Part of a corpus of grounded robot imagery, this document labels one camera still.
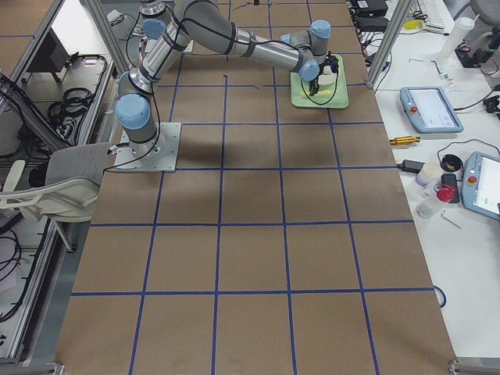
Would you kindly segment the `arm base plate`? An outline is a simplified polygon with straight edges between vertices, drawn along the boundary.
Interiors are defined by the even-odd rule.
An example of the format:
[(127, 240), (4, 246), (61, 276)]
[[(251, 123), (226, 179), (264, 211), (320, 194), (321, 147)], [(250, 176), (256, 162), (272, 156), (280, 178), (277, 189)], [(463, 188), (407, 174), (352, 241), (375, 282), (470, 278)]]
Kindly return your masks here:
[(144, 144), (129, 140), (123, 130), (120, 142), (126, 143), (115, 151), (113, 170), (121, 173), (175, 173), (181, 135), (181, 123), (161, 122), (159, 135)]

